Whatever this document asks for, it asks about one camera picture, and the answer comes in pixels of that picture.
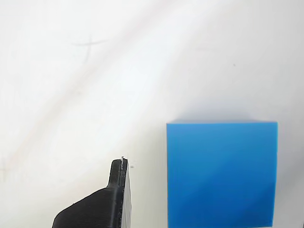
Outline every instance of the pencil mark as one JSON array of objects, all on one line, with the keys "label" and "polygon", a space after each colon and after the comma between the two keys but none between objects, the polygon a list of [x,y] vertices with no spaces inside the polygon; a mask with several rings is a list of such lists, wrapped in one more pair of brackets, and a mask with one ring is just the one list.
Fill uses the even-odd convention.
[{"label": "pencil mark", "polygon": [[85,46],[87,46],[87,51],[86,51],[85,60],[84,60],[84,63],[87,63],[88,60],[89,60],[89,58],[90,58],[92,45],[102,44],[102,43],[105,43],[105,42],[107,42],[106,39],[93,42],[92,41],[92,35],[90,34],[89,35],[89,42],[88,43],[83,43],[83,44],[72,43],[72,45],[79,46],[79,47],[85,47]]},{"label": "pencil mark", "polygon": [[87,46],[87,51],[86,51],[86,56],[85,56],[85,60],[84,63],[87,63],[87,61],[89,60],[90,54],[91,54],[91,46],[90,45],[92,43],[92,35],[90,34],[89,36],[89,45]]},{"label": "pencil mark", "polygon": [[1,166],[0,166],[0,180],[1,180],[1,182],[5,181],[5,172],[6,172],[5,161],[4,161],[4,157],[2,156]]},{"label": "pencil mark", "polygon": [[75,45],[75,46],[91,46],[91,45],[96,45],[96,44],[103,44],[105,42],[107,42],[108,40],[107,39],[102,39],[100,41],[95,41],[95,42],[92,42],[91,41],[91,36],[90,36],[90,41],[88,43],[83,43],[83,44],[76,44],[76,43],[72,43],[72,45]]}]

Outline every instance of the black plastic part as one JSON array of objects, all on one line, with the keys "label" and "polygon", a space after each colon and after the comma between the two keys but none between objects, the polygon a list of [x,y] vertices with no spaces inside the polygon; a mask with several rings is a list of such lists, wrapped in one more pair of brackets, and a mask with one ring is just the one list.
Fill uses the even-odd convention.
[{"label": "black plastic part", "polygon": [[131,195],[128,161],[114,160],[109,184],[60,212],[53,228],[129,228]]}]

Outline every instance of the blue cube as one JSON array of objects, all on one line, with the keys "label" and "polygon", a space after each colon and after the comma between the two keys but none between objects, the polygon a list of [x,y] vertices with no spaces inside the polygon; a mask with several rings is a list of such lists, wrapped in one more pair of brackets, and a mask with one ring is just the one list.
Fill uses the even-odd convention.
[{"label": "blue cube", "polygon": [[169,123],[169,228],[273,223],[277,123]]}]

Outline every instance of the blue block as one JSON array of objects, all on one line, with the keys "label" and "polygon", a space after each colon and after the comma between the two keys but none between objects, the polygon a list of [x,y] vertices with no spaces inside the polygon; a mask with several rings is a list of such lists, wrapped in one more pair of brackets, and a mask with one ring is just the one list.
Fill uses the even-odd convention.
[{"label": "blue block", "polygon": [[169,228],[273,223],[277,123],[167,124]]}]

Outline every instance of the blue foam block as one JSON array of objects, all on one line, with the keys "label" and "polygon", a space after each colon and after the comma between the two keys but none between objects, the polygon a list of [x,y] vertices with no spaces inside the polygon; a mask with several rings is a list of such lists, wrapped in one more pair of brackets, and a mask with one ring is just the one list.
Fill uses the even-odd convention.
[{"label": "blue foam block", "polygon": [[167,125],[169,228],[273,223],[277,123]]}]

